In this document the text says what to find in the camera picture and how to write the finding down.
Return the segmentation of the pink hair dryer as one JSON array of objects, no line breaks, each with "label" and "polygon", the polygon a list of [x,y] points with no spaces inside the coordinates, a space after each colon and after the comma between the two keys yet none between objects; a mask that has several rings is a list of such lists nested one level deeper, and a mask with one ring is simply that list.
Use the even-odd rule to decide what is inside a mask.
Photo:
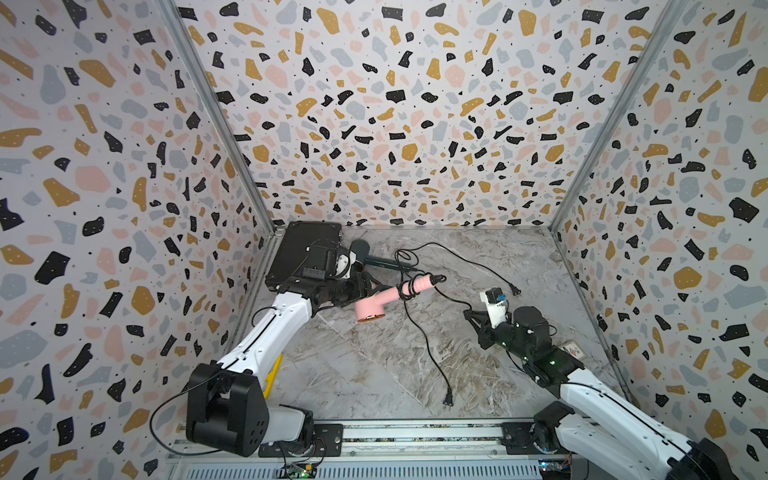
[{"label": "pink hair dryer", "polygon": [[354,305],[357,322],[365,323],[383,318],[386,305],[396,301],[407,301],[434,286],[432,275],[421,275],[359,300]]}]

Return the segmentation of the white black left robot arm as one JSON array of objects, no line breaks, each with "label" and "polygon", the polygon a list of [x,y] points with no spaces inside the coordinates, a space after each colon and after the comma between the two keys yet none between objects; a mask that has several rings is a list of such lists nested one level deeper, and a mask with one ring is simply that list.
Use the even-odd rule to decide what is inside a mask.
[{"label": "white black left robot arm", "polygon": [[243,340],[221,360],[192,372],[185,426],[189,441],[242,457],[264,444],[282,444],[297,454],[312,449],[312,412],[268,405],[267,376],[289,341],[322,307],[344,307],[372,294],[364,271],[369,252],[364,240],[350,247],[327,241],[306,247]]}]

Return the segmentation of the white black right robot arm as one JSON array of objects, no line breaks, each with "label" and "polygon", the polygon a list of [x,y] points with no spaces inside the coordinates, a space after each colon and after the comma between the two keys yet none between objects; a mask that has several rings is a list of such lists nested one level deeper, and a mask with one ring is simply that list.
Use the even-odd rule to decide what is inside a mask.
[{"label": "white black right robot arm", "polygon": [[530,433],[544,454],[566,450],[617,479],[732,479],[726,453],[665,426],[606,386],[581,360],[554,345],[551,326],[535,307],[505,303],[464,318],[480,346],[499,346],[555,401],[539,411]]}]

